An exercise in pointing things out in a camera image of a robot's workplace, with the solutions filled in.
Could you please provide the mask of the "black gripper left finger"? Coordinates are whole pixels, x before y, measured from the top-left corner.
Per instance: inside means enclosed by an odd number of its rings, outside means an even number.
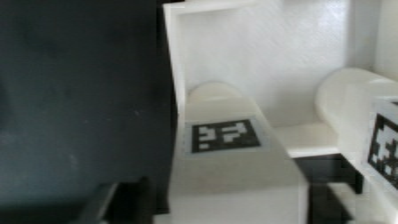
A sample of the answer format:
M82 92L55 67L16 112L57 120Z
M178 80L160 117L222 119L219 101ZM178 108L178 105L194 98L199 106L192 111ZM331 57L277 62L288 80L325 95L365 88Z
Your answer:
M89 199L77 224L153 224L157 193L148 177L103 184Z

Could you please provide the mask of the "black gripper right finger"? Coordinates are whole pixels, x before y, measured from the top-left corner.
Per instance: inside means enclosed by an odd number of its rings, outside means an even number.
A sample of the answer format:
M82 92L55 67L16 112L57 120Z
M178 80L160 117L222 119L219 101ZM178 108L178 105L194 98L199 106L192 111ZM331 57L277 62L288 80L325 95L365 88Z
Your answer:
M349 224L352 220L329 185L313 183L309 186L308 224Z

